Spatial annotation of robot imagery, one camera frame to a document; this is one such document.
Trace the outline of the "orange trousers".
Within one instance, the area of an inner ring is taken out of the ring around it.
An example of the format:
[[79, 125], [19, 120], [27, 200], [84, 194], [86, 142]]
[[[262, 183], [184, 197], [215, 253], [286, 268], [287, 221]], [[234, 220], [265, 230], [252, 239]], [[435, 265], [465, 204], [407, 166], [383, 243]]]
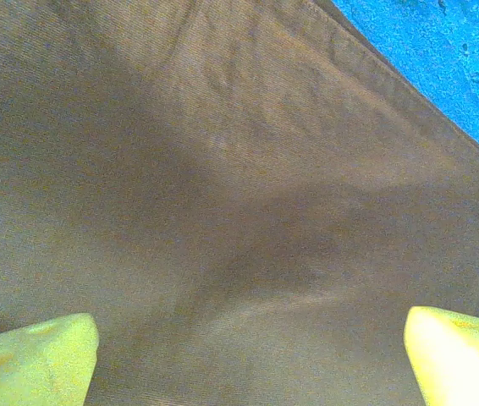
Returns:
[[423, 406], [479, 317], [479, 145], [319, 0], [0, 0], [0, 332], [86, 312], [86, 406]]

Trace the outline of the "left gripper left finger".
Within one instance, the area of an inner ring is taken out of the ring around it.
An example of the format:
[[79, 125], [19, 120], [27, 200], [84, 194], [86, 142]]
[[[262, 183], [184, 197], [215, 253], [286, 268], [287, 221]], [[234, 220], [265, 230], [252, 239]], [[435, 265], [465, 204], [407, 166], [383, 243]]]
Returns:
[[88, 313], [0, 333], [0, 406], [84, 406], [98, 345]]

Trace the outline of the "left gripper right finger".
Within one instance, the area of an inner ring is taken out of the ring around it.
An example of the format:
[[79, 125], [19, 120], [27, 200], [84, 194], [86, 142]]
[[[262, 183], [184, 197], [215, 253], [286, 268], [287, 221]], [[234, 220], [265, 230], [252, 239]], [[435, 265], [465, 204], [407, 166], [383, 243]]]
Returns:
[[404, 345], [426, 406], [479, 406], [479, 317], [414, 306]]

